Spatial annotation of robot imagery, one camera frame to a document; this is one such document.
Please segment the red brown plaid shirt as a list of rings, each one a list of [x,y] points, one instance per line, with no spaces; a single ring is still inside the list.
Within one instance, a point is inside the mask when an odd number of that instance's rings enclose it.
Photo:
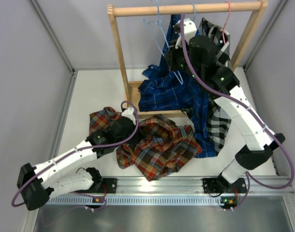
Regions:
[[[135,144],[114,149],[119,168],[136,166],[148,180],[177,173],[202,151],[190,125],[178,126],[161,114],[139,122]]]

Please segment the light blue hanger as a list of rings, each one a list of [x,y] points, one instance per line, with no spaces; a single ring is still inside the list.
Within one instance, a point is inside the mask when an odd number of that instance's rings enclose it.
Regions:
[[[165,54],[169,49],[169,41],[167,39],[167,34],[164,32],[162,26],[162,16],[160,14],[160,4],[158,0],[155,0],[155,7],[156,7],[156,16],[155,18],[143,18],[143,23],[145,28],[147,29],[148,33],[150,34],[154,44],[156,45],[157,49],[161,54],[159,68],[167,64],[165,60]]]

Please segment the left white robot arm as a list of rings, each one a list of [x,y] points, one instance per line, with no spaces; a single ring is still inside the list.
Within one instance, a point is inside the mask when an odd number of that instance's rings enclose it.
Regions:
[[[32,166],[21,166],[17,188],[27,210],[44,206],[51,198],[78,190],[100,191],[102,177],[96,168],[69,175],[85,163],[98,160],[112,153],[118,146],[132,142],[137,136],[138,121],[122,116],[105,129],[99,129],[87,136],[70,151],[51,160]]]

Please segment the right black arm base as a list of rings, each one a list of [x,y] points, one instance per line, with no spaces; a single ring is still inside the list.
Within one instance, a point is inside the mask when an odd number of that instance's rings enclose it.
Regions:
[[[203,178],[203,191],[213,198],[221,197],[220,203],[223,210],[233,211],[249,193],[245,179],[240,177],[230,184],[223,177]]]

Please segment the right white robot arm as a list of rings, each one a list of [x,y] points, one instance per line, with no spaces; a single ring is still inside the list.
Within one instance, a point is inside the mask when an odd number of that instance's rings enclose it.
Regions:
[[[219,46],[207,36],[180,35],[170,41],[164,54],[170,71],[188,78],[187,87],[198,86],[221,107],[237,126],[246,145],[219,174],[217,186],[228,192],[249,170],[265,163],[280,148],[283,134],[275,134],[263,123],[246,100],[239,80],[229,67],[229,58],[222,59]]]

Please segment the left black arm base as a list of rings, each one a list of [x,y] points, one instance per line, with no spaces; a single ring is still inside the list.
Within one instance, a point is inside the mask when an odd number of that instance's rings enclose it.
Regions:
[[[102,194],[100,197],[92,197],[92,203],[99,203],[99,205],[87,205],[91,209],[100,209],[106,204],[106,195],[115,194],[117,189],[117,178],[104,178],[101,176],[99,170],[96,168],[83,168],[80,167],[76,174],[84,174],[84,172],[91,174],[94,184],[89,189],[77,190],[75,193],[82,196],[87,196],[88,194]]]

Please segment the blue plaid shirt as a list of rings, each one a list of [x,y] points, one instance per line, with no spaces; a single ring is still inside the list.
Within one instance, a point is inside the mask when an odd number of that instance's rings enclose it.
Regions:
[[[213,115],[211,99],[196,79],[182,70],[171,72],[164,57],[159,65],[149,65],[142,74],[147,79],[138,88],[139,110],[183,110],[194,125],[195,139],[202,149],[196,158],[216,157],[218,152],[209,131]]]

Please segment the black white plaid shirt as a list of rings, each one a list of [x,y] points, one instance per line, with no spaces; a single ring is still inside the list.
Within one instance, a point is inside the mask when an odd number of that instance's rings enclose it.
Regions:
[[[206,18],[202,18],[199,32],[207,36],[217,45],[217,64],[232,68],[230,61],[230,34]],[[207,131],[212,141],[211,147],[214,149],[214,156],[217,156],[225,145],[225,139],[231,125],[231,119],[227,113],[211,99],[209,99],[209,109],[207,118]]]

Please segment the wooden clothes rack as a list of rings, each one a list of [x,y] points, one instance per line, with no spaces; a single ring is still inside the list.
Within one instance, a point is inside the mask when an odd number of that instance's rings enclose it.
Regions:
[[[268,1],[257,0],[248,2],[233,2],[231,3],[231,6],[232,12],[252,13],[241,35],[241,38],[234,51],[234,54],[230,59],[232,69],[235,70],[267,9]],[[196,4],[196,9],[197,13],[222,13],[229,11],[227,3]],[[161,15],[191,14],[192,12],[193,7],[190,4],[160,6]],[[107,13],[111,25],[115,49],[118,56],[121,77],[125,88],[125,99],[132,102],[135,107],[138,107],[138,103],[140,100],[140,93],[138,92],[138,87],[140,86],[142,81],[129,81],[127,78],[126,66],[116,19],[118,17],[156,15],[156,7],[153,6],[116,8],[112,4],[109,4],[107,6]]]

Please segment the aluminium mounting rail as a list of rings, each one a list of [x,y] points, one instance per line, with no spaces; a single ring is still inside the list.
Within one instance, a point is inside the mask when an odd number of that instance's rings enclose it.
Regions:
[[[258,180],[276,189],[261,186],[250,178],[243,177],[249,193],[247,197],[278,197],[291,196],[295,191],[289,186],[279,189],[288,178],[285,176],[259,176]],[[77,193],[65,193],[48,201],[48,205],[99,205],[92,203],[92,197],[102,194],[92,193],[87,196]],[[106,195],[106,204],[109,205],[164,205],[164,206],[219,206],[221,197],[213,198],[203,191],[202,178],[196,177],[167,177],[161,180],[148,182],[142,177],[120,177],[117,179],[115,194]]]

